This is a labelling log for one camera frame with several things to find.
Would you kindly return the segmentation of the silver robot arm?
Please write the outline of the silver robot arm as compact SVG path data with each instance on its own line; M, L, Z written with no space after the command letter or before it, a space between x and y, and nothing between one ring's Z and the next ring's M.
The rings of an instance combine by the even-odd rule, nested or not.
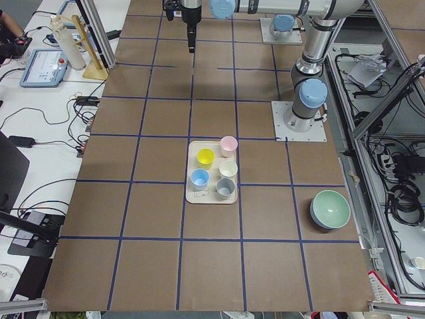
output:
M318 75L327 50L338 34L338 25L362 4L362 1L210 1L209 9L217 19L229 19L234 13L312 18L303 53L291 71L296 99L284 114L286 127L304 133L311 128L327 98L327 87Z
M275 15L270 23L269 32L275 39L291 35L295 25L295 17L292 15Z

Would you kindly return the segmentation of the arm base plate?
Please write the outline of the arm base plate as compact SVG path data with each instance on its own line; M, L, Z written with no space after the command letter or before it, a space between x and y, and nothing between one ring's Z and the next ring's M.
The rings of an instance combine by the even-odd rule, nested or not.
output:
M262 32L262 42L271 45L301 45L301 33L298 22L295 19L289 19L293 22L293 27L288 31L279 31L275 27L275 22L278 22L277 17L261 18L260 26Z
M272 101L275 139L279 142L326 142L323 116L317 110L315 117L298 118L292 110L292 101Z

